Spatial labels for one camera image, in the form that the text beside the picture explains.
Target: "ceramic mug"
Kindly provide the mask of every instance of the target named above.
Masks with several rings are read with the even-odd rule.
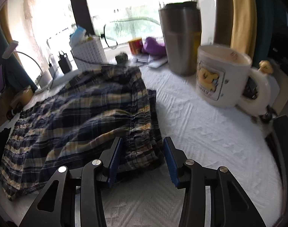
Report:
[[[246,55],[220,45],[204,45],[198,48],[196,88],[208,103],[218,107],[238,104],[248,114],[266,113],[270,100],[267,76],[251,68],[252,60]],[[244,97],[243,91],[250,76],[256,83],[255,100]]]

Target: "metal travel mug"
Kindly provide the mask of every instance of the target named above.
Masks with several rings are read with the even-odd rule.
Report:
[[[169,3],[159,15],[170,70],[181,76],[195,74],[202,34],[196,2]]]

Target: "teal curtain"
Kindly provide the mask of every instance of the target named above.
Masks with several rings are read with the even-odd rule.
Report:
[[[259,62],[266,60],[272,34],[287,24],[287,13],[280,0],[255,0],[257,10],[256,44],[252,66],[259,68]]]
[[[23,90],[29,85],[32,87],[32,90],[35,91],[37,86],[20,65],[14,54],[7,60],[2,59],[2,54],[7,46],[8,42],[0,26],[0,65],[3,65],[5,84],[13,87],[16,92]]]

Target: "yellow curtain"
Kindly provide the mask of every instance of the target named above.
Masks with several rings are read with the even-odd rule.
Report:
[[[0,26],[2,28],[3,34],[4,34],[7,42],[10,44],[13,41],[13,39],[11,37],[10,28],[8,26],[7,2],[5,2],[3,8],[0,11]],[[17,53],[14,53],[14,54],[15,54],[16,58],[18,59],[20,65],[23,67],[18,54]]]
[[[257,27],[255,0],[233,0],[233,7],[230,47],[253,58]]]

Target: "plaid fabric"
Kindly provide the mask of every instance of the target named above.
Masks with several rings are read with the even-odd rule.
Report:
[[[163,162],[155,110],[137,67],[96,66],[20,114],[5,146],[0,181],[9,200],[43,188],[62,165],[79,168],[124,140],[119,172]]]

